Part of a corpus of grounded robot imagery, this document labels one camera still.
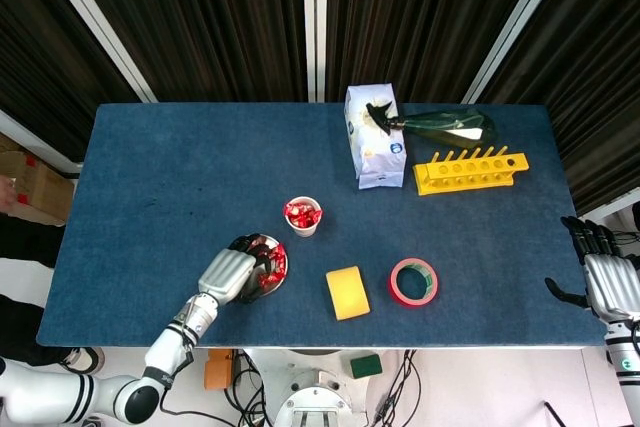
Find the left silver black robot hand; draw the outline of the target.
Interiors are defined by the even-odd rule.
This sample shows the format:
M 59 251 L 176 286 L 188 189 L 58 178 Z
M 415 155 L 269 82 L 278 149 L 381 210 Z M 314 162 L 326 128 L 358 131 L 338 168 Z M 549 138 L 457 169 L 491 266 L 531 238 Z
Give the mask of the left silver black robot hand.
M 266 280 L 273 270 L 271 250 L 268 238 L 262 234 L 237 237 L 202 274 L 199 291 L 211 295 L 220 305 L 257 300 L 268 291 Z

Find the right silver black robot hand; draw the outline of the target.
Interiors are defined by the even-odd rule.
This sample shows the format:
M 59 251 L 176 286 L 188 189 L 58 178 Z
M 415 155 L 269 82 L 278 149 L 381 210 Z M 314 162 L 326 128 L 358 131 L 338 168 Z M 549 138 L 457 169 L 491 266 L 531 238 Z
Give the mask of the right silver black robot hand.
M 604 323 L 639 319 L 639 257 L 625 256 L 625 240 L 639 238 L 637 233 L 612 231 L 591 220 L 563 217 L 585 281 L 585 292 L 562 290 L 551 278 L 545 279 L 549 292 L 559 301 L 589 309 Z

